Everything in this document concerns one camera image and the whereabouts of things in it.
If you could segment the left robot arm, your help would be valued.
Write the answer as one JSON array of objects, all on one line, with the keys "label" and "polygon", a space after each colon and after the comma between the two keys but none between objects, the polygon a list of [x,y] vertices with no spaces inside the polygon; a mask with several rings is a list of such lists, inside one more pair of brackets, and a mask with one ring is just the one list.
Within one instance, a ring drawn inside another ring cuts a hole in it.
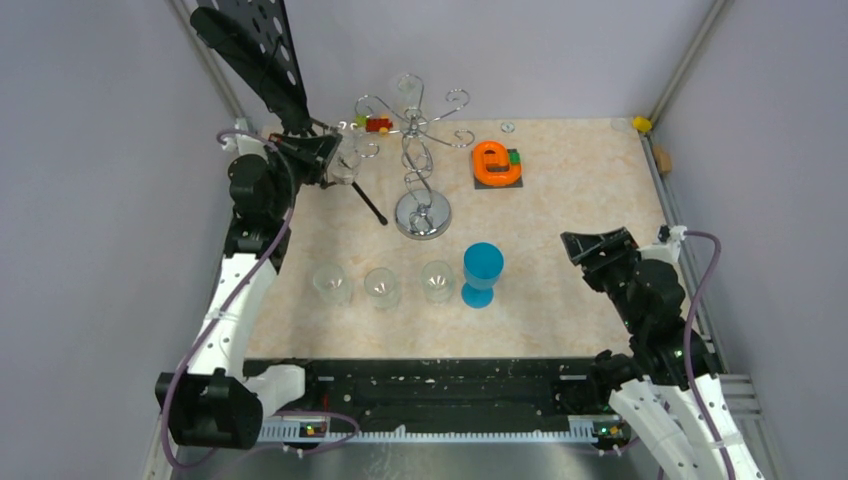
[{"label": "left robot arm", "polygon": [[216,140],[237,155],[227,169],[233,205],[218,284],[190,350],[175,372],[159,376],[155,396],[164,445],[246,450],[280,408],[303,414],[320,401],[320,386],[299,366],[254,376],[243,366],[263,299],[282,271],[299,190],[325,180],[342,136],[231,128]]}]

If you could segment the clear ribbed wine glass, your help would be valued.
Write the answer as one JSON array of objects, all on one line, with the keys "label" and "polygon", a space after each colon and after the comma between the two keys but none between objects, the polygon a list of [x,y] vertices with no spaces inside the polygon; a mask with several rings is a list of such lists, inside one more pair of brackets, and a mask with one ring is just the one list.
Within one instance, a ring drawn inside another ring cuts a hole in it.
[{"label": "clear ribbed wine glass", "polygon": [[422,290],[427,301],[433,305],[444,305],[451,300],[455,281],[453,269],[445,261],[428,262],[421,270]]},{"label": "clear ribbed wine glass", "polygon": [[346,306],[351,301],[352,284],[339,265],[320,265],[313,273],[312,284],[320,298],[328,305]]},{"label": "clear ribbed wine glass", "polygon": [[400,284],[395,273],[385,267],[369,271],[363,286],[372,305],[380,310],[391,310],[398,306],[401,298]]}]

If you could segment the clear smooth wine glass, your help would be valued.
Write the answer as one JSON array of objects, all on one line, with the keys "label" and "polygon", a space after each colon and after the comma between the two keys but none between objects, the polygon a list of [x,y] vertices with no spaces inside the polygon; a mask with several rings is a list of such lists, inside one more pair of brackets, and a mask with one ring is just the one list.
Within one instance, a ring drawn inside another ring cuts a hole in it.
[{"label": "clear smooth wine glass", "polygon": [[352,185],[357,180],[362,162],[357,151],[360,133],[355,124],[346,121],[340,121],[336,130],[342,135],[342,140],[328,167],[328,176],[337,184]]}]

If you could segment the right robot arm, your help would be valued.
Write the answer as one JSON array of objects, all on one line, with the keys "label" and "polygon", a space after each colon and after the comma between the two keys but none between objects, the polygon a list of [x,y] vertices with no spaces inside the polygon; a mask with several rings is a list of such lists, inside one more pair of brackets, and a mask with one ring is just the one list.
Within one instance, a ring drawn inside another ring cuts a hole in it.
[{"label": "right robot arm", "polygon": [[[713,254],[692,295],[676,265],[684,242],[707,239]],[[696,332],[697,308],[717,267],[717,236],[664,225],[640,246],[626,228],[564,232],[570,262],[586,284],[613,304],[630,335],[630,353],[599,353],[585,380],[557,396],[569,414],[618,416],[668,479],[761,479],[733,419],[717,359]]]}]

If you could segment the clear tall wine glass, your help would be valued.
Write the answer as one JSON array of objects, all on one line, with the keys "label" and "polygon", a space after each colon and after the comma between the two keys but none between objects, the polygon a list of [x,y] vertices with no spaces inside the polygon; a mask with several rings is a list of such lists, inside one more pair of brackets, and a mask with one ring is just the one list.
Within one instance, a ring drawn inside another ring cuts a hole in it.
[{"label": "clear tall wine glass", "polygon": [[422,116],[424,82],[416,74],[406,73],[397,79],[390,112],[403,120],[419,120]]}]

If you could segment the blue wine glass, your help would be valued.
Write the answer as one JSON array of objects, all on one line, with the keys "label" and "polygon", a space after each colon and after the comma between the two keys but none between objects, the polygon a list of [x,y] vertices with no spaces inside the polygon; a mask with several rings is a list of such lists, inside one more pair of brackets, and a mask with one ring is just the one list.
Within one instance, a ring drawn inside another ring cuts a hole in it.
[{"label": "blue wine glass", "polygon": [[493,301],[494,286],[504,265],[503,253],[494,244],[478,242],[465,250],[461,298],[468,307],[482,309]]}]

